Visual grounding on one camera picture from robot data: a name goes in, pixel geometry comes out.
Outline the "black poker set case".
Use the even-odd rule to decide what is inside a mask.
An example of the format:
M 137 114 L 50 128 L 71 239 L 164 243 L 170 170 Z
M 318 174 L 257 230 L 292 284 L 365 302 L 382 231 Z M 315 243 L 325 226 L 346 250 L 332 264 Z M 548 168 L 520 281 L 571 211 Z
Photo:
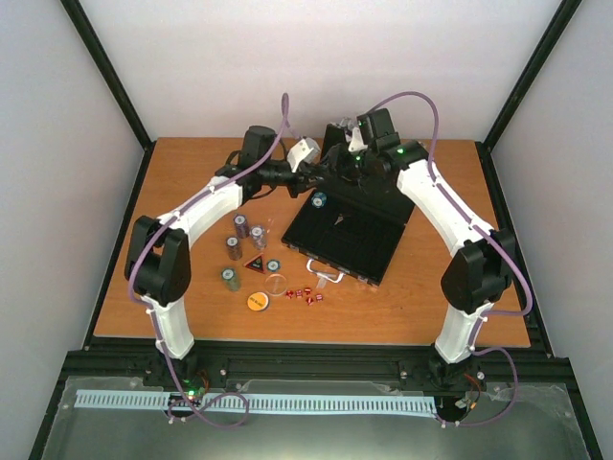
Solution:
M 416 141 L 403 142 L 385 109 L 358 116 L 357 126 L 366 149 L 375 155 L 375 176 L 351 185 L 334 175 L 314 188 L 284 232 L 282 243 L 378 286 L 415 209 L 414 202 L 397 188 L 397 178 L 392 175 L 393 156 L 401 150 L 401 156 L 414 155 L 421 160 L 427 157 L 427 151 Z M 329 124 L 318 164 L 328 165 L 328 151 L 337 144 L 347 146 L 349 142 L 340 126 Z M 321 209 L 311 205 L 315 192 L 328 197 Z M 344 220 L 333 225 L 341 214 Z

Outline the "single blue poker chip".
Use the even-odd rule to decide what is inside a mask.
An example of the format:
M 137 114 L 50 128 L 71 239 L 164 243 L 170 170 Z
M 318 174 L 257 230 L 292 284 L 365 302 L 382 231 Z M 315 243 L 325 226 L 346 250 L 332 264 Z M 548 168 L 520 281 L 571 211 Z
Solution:
M 281 268 L 281 264 L 278 260 L 271 259 L 267 262 L 266 268 L 270 272 L 276 272 Z

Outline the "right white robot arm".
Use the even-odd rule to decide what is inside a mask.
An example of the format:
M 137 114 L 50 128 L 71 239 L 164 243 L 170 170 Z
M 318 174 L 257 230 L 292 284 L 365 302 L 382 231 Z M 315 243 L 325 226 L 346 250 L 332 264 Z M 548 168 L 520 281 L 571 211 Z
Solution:
M 400 139 L 387 109 L 327 125 L 321 158 L 349 183 L 374 177 L 395 186 L 442 238 L 451 257 L 441 279 L 448 307 L 428 373 L 434 385 L 451 386 L 468 369 L 478 332 L 511 285 L 514 236 L 473 212 L 450 188 L 426 147 Z

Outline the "triangular all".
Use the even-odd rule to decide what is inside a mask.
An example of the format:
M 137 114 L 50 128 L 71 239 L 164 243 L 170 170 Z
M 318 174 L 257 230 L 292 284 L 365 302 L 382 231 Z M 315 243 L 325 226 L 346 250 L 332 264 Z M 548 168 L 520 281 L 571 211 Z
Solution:
M 247 269 L 251 269 L 261 274 L 266 272 L 266 264 L 265 264 L 264 257 L 262 254 L 259 254 L 251 258 L 250 260 L 245 262 L 243 266 Z

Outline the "blue chip stack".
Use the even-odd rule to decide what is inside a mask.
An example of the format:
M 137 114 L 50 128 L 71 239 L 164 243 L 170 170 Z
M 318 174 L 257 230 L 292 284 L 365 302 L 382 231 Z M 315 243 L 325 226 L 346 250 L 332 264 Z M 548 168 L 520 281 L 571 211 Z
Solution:
M 323 208 L 326 205 L 327 200 L 328 200 L 328 197 L 327 197 L 327 195 L 325 193 L 323 193 L 323 192 L 315 192 L 312 195 L 312 197 L 310 199 L 310 202 L 311 202 L 311 205 L 314 208 L 321 209 L 321 208 Z

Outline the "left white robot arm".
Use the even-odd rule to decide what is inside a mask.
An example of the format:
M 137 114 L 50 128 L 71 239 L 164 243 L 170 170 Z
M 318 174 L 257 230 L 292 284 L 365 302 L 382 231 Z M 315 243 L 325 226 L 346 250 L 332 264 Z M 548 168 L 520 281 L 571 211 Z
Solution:
M 192 246 L 262 186 L 284 186 L 296 196 L 323 179 L 324 169 L 314 163 L 320 151 L 315 140 L 303 137 L 275 160 L 280 142 L 273 129 L 250 126 L 241 149 L 199 192 L 157 218 L 141 216 L 133 224 L 125 262 L 128 295 L 145 306 L 156 348 L 169 357 L 165 372 L 178 385 L 193 383 L 199 374 L 198 360 L 189 355 L 194 338 L 185 311 Z

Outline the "clear round dealer button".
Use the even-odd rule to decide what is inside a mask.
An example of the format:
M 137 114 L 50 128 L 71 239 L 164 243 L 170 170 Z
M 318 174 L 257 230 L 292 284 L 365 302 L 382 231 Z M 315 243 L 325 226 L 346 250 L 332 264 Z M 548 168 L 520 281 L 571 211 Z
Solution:
M 270 274 L 264 281 L 265 291 L 272 296 L 285 295 L 287 291 L 287 279 L 280 273 Z

